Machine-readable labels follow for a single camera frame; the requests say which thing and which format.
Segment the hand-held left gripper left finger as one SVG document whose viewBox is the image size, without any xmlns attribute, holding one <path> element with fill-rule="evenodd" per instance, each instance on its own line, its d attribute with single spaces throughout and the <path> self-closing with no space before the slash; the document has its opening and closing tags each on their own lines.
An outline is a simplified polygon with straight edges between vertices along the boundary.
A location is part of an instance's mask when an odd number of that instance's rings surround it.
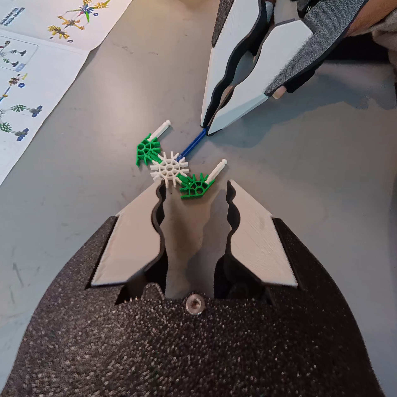
<svg viewBox="0 0 397 397">
<path fill-rule="evenodd" d="M 91 287 L 124 285 L 129 297 L 141 297 L 146 284 L 156 283 L 165 293 L 168 260 L 160 228 L 165 198 L 165 181 L 155 181 L 116 215 Z"/>
</svg>

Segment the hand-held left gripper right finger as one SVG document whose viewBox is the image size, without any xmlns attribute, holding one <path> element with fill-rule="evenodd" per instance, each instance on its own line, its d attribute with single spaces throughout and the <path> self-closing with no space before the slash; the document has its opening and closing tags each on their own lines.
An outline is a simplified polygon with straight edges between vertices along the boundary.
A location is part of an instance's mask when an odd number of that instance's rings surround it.
<svg viewBox="0 0 397 397">
<path fill-rule="evenodd" d="M 233 180 L 227 182 L 226 201 L 231 230 L 216 264 L 216 297 L 295 294 L 299 277 L 272 214 Z"/>
</svg>

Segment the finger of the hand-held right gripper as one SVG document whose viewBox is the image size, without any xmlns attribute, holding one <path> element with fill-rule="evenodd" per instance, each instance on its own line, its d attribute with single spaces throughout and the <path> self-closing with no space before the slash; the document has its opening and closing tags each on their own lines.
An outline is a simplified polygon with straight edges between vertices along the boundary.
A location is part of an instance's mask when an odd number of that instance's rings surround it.
<svg viewBox="0 0 397 397">
<path fill-rule="evenodd" d="M 234 87 L 230 100 L 216 112 L 208 134 L 227 127 L 265 102 L 269 97 L 266 89 L 312 35 L 303 20 L 275 26 L 262 43 L 251 73 Z"/>
<path fill-rule="evenodd" d="M 254 53 L 268 30 L 268 1 L 221 0 L 211 41 L 201 127 L 207 127 L 223 92 L 231 85 L 237 65 L 247 51 Z"/>
</svg>

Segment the white snowflake toy connector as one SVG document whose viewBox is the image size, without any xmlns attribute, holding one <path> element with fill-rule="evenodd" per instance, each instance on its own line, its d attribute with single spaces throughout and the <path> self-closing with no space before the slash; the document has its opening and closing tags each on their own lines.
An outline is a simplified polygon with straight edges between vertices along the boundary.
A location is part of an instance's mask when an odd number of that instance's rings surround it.
<svg viewBox="0 0 397 397">
<path fill-rule="evenodd" d="M 153 181 L 165 181 L 166 188 L 169 187 L 169 182 L 171 181 L 174 188 L 176 188 L 177 183 L 181 185 L 181 180 L 178 177 L 179 174 L 182 176 L 188 176 L 190 170 L 188 168 L 188 162 L 185 161 L 185 158 L 181 158 L 180 161 L 177 161 L 179 153 L 175 155 L 171 152 L 170 157 L 168 158 L 166 153 L 163 155 L 158 155 L 158 160 L 152 160 L 151 168 L 151 177 Z"/>
</svg>

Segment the green toy connector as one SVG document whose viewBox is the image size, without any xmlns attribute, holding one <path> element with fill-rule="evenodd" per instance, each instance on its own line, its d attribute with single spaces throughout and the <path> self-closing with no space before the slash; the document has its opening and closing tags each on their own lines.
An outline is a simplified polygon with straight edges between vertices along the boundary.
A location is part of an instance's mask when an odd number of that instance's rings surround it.
<svg viewBox="0 0 397 397">
<path fill-rule="evenodd" d="M 150 161 L 161 163 L 160 154 L 161 145 L 158 138 L 151 139 L 151 134 L 149 134 L 136 147 L 136 165 L 140 166 L 141 161 L 144 161 L 146 166 Z"/>
<path fill-rule="evenodd" d="M 203 176 L 202 173 L 198 180 L 196 180 L 195 174 L 193 174 L 193 177 L 189 177 L 179 173 L 177 177 L 181 183 L 180 193 L 182 200 L 202 197 L 214 183 L 214 180 L 209 180 L 209 175 Z"/>
</svg>

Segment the short white toy rod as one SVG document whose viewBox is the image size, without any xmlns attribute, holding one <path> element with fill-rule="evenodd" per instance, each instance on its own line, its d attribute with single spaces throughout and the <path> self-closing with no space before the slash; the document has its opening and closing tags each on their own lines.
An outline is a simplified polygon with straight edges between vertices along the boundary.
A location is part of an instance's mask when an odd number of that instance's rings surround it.
<svg viewBox="0 0 397 397">
<path fill-rule="evenodd" d="M 225 168 L 227 165 L 227 160 L 224 158 L 219 162 L 219 164 L 213 169 L 213 171 L 208 175 L 206 179 L 206 183 L 211 184 L 212 181 L 216 179 L 219 173 Z"/>
<path fill-rule="evenodd" d="M 154 139 L 158 139 L 168 129 L 168 127 L 170 127 L 170 126 L 171 126 L 171 121 L 170 120 L 166 120 L 160 127 L 158 127 L 156 129 L 156 131 L 153 134 L 151 134 L 147 138 L 147 140 L 151 142 Z"/>
</svg>

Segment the blue toy rod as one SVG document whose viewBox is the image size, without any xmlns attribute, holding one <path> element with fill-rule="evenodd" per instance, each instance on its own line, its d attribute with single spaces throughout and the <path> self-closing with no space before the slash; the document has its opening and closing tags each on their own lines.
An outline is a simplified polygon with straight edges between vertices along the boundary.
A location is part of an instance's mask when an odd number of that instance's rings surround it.
<svg viewBox="0 0 397 397">
<path fill-rule="evenodd" d="M 206 136 L 209 127 L 203 128 L 203 130 L 199 133 L 199 135 L 177 156 L 176 161 L 180 162 L 182 158 L 186 158 L 194 148 L 202 141 L 202 139 Z"/>
</svg>

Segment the person's right forearm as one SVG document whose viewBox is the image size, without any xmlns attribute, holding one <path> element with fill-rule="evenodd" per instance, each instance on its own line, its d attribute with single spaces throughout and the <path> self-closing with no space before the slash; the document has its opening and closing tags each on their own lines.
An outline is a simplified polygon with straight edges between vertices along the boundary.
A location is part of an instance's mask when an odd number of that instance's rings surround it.
<svg viewBox="0 0 397 397">
<path fill-rule="evenodd" d="M 371 27 L 374 41 L 388 50 L 389 61 L 397 72 L 397 9 Z"/>
</svg>

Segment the grey desk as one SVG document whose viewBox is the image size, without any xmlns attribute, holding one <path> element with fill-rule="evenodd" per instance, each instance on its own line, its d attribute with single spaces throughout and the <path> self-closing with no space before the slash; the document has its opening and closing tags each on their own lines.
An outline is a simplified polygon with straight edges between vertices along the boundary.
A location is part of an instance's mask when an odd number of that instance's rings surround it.
<svg viewBox="0 0 397 397">
<path fill-rule="evenodd" d="M 65 263 L 153 182 L 137 143 L 201 131 L 219 1 L 132 1 L 1 186 L 1 389 L 27 324 Z M 304 86 L 205 138 L 192 173 L 228 165 L 201 199 L 172 185 L 161 227 L 166 296 L 212 294 L 227 180 L 281 218 L 345 296 L 387 396 L 396 396 L 396 99 L 389 65 L 324 63 Z"/>
</svg>

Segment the person's right hand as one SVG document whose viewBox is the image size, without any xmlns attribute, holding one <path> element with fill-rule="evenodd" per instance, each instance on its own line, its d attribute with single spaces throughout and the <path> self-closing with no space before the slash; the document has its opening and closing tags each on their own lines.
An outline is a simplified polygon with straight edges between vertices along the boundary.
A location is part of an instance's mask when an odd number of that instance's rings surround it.
<svg viewBox="0 0 397 397">
<path fill-rule="evenodd" d="M 292 93 L 307 82 L 324 61 L 385 62 L 389 61 L 388 50 L 377 44 L 372 36 L 371 27 L 383 20 L 397 7 L 395 0 L 371 0 L 360 10 L 341 42 L 314 68 L 294 78 L 287 85 L 279 87 L 274 98 L 285 92 Z"/>
</svg>

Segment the toy instruction poster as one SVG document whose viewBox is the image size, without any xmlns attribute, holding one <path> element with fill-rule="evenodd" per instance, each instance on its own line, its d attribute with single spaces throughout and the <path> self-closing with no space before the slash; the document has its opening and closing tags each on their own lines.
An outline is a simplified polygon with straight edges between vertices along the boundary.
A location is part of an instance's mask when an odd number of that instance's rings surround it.
<svg viewBox="0 0 397 397">
<path fill-rule="evenodd" d="M 0 183 L 130 3 L 0 2 Z"/>
</svg>

